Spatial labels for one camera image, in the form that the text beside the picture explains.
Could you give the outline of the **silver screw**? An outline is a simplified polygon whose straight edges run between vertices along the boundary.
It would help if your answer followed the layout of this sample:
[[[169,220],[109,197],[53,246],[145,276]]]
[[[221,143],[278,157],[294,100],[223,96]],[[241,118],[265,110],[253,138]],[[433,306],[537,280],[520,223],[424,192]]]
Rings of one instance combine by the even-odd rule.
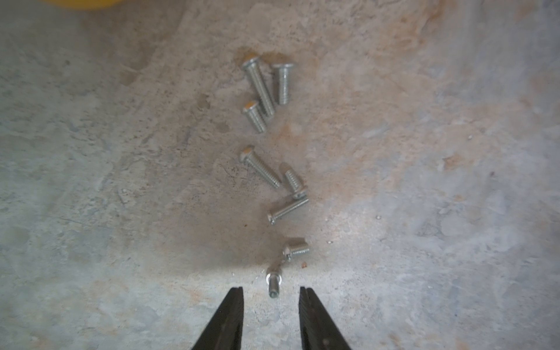
[[[277,298],[280,295],[280,285],[282,282],[281,271],[269,271],[266,276],[268,284],[268,295],[270,298]]]
[[[287,262],[290,262],[295,256],[306,254],[309,251],[309,245],[303,241],[296,243],[287,242],[283,247],[284,259]]]
[[[246,146],[240,153],[239,160],[246,166],[250,166],[274,189],[281,186],[281,179],[276,172],[255,152],[253,145]]]
[[[289,203],[284,204],[283,206],[280,206],[279,208],[272,209],[271,211],[268,212],[268,215],[267,215],[269,223],[271,223],[272,225],[275,225],[276,222],[279,219],[281,219],[285,215],[289,214],[290,212],[302,207],[303,205],[307,204],[308,202],[309,202],[309,198],[307,196],[305,196],[303,198],[299,198],[299,199],[295,199],[293,201],[290,201]]]
[[[264,134],[267,126],[260,112],[260,104],[257,101],[248,102],[242,109],[242,113],[252,124],[258,134]]]
[[[242,63],[241,68],[246,73],[246,76],[248,76],[253,88],[260,97],[265,114],[268,118],[273,118],[276,114],[276,108],[267,84],[262,76],[259,59],[259,55],[248,55]]]
[[[290,100],[290,72],[295,66],[294,63],[273,64],[272,68],[277,73],[278,81],[278,103],[286,105]]]
[[[286,172],[284,172],[284,177],[287,180],[288,185],[291,187],[293,198],[295,200],[299,200],[307,196],[307,186],[303,184],[303,181],[293,169],[287,169]]]

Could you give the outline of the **yellow plastic storage box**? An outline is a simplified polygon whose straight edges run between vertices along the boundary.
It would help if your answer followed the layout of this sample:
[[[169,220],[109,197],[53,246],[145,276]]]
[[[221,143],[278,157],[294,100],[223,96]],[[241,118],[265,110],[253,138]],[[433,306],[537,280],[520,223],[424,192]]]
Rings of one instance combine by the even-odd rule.
[[[44,0],[48,4],[71,10],[100,10],[112,7],[123,0]]]

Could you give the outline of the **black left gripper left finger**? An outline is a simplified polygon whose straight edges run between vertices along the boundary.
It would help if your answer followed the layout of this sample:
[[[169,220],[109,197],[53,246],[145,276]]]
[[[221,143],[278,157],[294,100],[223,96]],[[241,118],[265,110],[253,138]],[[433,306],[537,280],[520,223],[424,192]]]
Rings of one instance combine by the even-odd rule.
[[[243,321],[243,288],[233,287],[210,319],[192,350],[240,350]]]

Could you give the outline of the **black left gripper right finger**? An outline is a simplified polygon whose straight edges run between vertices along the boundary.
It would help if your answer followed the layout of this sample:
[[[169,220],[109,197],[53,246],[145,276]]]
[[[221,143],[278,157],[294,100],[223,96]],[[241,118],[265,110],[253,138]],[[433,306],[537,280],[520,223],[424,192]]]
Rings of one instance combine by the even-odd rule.
[[[300,288],[298,310],[303,350],[351,350],[312,288]]]

